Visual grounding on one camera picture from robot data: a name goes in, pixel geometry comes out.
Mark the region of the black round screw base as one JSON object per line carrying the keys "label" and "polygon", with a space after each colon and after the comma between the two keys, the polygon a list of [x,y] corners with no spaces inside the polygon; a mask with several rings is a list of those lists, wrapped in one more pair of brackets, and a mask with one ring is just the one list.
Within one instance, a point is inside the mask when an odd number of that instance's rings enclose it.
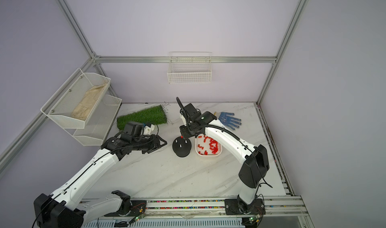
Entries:
{"label": "black round screw base", "polygon": [[173,141],[172,149],[178,157],[185,158],[191,152],[192,142],[189,139],[182,139],[181,137],[177,137]]}

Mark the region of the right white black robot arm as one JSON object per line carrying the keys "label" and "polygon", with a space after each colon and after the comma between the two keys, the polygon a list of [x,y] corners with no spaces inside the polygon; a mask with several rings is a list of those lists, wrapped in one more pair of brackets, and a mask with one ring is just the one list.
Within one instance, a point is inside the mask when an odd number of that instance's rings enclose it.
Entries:
{"label": "right white black robot arm", "polygon": [[181,139],[206,135],[217,141],[227,149],[240,163],[239,179],[242,186],[236,199],[226,199],[226,213],[248,215],[255,211],[264,214],[263,199],[258,198],[257,192],[262,185],[272,188],[265,176],[269,170],[267,149],[263,145],[255,146],[239,138],[229,130],[214,114],[206,111],[201,113],[191,103],[184,106],[177,99],[180,106]]}

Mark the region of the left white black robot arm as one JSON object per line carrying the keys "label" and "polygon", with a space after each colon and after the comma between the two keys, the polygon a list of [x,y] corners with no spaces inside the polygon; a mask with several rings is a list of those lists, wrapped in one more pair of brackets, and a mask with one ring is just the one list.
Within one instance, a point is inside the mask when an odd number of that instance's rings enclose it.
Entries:
{"label": "left white black robot arm", "polygon": [[95,183],[132,151],[150,154],[167,145],[167,141],[153,134],[158,125],[128,122],[124,129],[107,139],[95,156],[64,185],[50,195],[41,194],[34,201],[35,220],[40,228],[80,228],[87,222],[105,215],[127,216],[140,212],[130,195],[114,190],[105,198],[91,204],[80,202]]}

